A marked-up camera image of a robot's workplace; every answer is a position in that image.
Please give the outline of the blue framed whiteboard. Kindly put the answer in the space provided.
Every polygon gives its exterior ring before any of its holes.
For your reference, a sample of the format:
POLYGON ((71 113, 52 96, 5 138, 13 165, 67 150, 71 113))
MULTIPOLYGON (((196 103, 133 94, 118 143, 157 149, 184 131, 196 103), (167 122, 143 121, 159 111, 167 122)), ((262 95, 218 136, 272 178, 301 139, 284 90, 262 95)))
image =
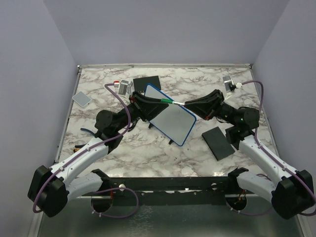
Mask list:
POLYGON ((182 106, 168 104, 158 116, 149 123, 157 128, 178 146, 183 146, 197 118, 182 106))

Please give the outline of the green marker cap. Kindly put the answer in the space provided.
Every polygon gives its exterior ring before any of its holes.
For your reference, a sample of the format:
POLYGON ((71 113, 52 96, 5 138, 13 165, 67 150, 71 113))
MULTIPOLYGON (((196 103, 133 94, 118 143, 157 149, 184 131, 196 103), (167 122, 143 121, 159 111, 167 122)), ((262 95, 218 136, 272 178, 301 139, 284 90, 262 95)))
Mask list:
POLYGON ((173 104, 173 101, 172 101, 172 100, 169 100, 169 99, 161 99, 160 101, 161 101, 162 103, 173 104))

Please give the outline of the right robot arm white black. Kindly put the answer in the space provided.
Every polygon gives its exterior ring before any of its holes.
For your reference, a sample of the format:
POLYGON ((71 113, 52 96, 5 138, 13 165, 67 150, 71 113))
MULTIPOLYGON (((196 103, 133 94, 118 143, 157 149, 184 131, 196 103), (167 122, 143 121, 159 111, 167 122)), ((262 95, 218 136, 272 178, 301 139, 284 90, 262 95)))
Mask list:
POLYGON ((226 139, 247 155, 268 176, 261 178, 246 168, 228 174, 227 188, 232 193, 247 190, 272 204, 284 219, 295 215, 307 216, 307 209, 315 206, 313 178, 306 170, 297 170, 273 154, 257 138, 260 112, 250 107, 232 107, 224 101, 220 90, 199 99, 187 101, 184 107, 204 120, 221 119, 232 125, 226 129, 226 139))

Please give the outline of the white marker pen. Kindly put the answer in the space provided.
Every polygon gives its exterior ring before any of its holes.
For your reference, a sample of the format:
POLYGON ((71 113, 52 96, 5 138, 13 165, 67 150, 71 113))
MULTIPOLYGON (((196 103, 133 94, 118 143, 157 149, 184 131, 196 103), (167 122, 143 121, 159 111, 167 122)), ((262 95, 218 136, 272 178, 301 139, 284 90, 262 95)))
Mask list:
POLYGON ((176 101, 172 101, 172 104, 174 105, 178 105, 178 106, 184 106, 185 103, 182 103, 182 102, 176 102, 176 101))

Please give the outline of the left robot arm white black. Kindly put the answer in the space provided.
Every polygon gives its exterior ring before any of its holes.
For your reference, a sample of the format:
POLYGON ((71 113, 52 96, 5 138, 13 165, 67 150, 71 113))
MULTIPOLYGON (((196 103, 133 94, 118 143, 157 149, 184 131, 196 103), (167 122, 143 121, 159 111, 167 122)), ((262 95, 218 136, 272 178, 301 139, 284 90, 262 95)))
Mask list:
POLYGON ((33 202, 33 212, 44 212, 48 217, 57 215, 74 193, 72 183, 81 172, 116 149, 132 122, 150 121, 167 107, 162 99, 134 92, 130 104, 123 105, 121 111, 101 110, 96 116, 97 132, 86 145, 61 163, 35 170, 27 194, 33 202))

